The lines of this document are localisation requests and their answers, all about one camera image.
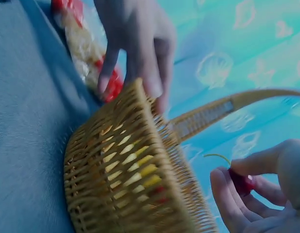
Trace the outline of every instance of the wicker basket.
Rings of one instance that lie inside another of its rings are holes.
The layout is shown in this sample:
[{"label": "wicker basket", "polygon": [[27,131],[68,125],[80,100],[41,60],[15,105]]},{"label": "wicker basket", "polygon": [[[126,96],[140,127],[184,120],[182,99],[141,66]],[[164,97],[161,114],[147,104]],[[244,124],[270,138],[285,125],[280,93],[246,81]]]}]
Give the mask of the wicker basket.
[{"label": "wicker basket", "polygon": [[283,95],[300,92],[239,93],[167,122],[136,80],[68,143],[64,185],[76,232],[218,232],[180,143],[246,105]]}]

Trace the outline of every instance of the plastic bag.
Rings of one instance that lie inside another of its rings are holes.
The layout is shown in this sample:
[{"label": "plastic bag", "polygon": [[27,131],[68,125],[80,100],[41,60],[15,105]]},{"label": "plastic bag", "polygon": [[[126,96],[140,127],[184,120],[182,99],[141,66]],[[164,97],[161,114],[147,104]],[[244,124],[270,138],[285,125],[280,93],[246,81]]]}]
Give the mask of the plastic bag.
[{"label": "plastic bag", "polygon": [[[98,77],[106,52],[106,41],[101,39],[104,35],[96,30],[103,29],[97,12],[81,0],[52,0],[51,8],[57,25],[65,32],[77,72],[86,86],[97,95]],[[107,86],[107,95],[97,96],[110,102],[120,93],[122,87],[123,76],[116,66]]]}]

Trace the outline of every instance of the blue fabric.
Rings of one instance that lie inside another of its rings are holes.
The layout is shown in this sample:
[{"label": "blue fabric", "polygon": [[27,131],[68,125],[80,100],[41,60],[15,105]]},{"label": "blue fabric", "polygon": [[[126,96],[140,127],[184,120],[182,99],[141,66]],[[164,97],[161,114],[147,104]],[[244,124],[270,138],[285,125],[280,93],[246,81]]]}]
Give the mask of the blue fabric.
[{"label": "blue fabric", "polygon": [[[169,118],[247,89],[300,89],[300,0],[159,2],[178,31]],[[0,233],[73,232],[63,153],[97,107],[36,3],[0,4]],[[300,138],[300,98],[264,100],[183,143],[220,232],[209,173],[226,164],[202,155],[240,158],[288,138]]]},{"label": "blue fabric", "polygon": [[[92,6],[92,0],[84,1]],[[248,89],[300,89],[300,0],[158,1],[178,36],[169,118]],[[124,53],[120,64],[124,69]],[[209,174],[228,165],[203,154],[242,158],[288,138],[300,138],[300,98],[253,104],[183,143],[220,232],[227,229],[211,194]],[[276,176],[267,177],[277,182]]]},{"label": "blue fabric", "polygon": [[64,150],[97,107],[37,4],[0,3],[0,233],[74,232]]}]

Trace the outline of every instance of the red cherry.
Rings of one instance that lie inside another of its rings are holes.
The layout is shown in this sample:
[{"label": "red cherry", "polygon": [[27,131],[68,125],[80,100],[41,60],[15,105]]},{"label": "red cherry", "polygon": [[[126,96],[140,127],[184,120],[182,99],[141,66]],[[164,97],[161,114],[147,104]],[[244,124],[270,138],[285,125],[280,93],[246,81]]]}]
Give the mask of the red cherry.
[{"label": "red cherry", "polygon": [[[105,59],[105,56],[102,56],[101,60],[98,60],[95,65],[97,66],[99,72],[101,72],[102,70],[102,66],[103,66],[103,61]],[[118,68],[115,68],[112,71],[112,75],[110,77],[110,80],[106,86],[106,93],[107,96],[105,97],[104,101],[109,103],[112,100],[114,100],[119,93],[121,92],[122,88],[123,88],[123,79],[122,79],[122,74],[120,72],[120,70]]]},{"label": "red cherry", "polygon": [[[155,190],[154,190],[154,194],[158,194],[158,193],[161,193],[161,192],[163,192],[165,190],[165,188],[163,187],[163,186],[159,186],[159,187],[157,187]],[[159,203],[159,204],[164,204],[165,202],[167,201],[167,198],[166,197],[163,197],[163,198],[160,198],[160,199],[158,199],[157,200],[157,202]]]},{"label": "red cherry", "polygon": [[231,168],[229,168],[228,171],[237,193],[242,197],[249,195],[255,187],[253,178],[251,176],[241,176]]}]

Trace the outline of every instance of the gray cloth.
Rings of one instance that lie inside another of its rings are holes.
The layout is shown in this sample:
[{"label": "gray cloth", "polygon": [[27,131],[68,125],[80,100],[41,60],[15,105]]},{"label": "gray cloth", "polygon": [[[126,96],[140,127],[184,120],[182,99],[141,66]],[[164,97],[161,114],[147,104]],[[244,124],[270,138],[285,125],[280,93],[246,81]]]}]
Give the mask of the gray cloth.
[{"label": "gray cloth", "polygon": [[73,232],[64,151],[97,107],[37,3],[0,3],[0,233]]}]

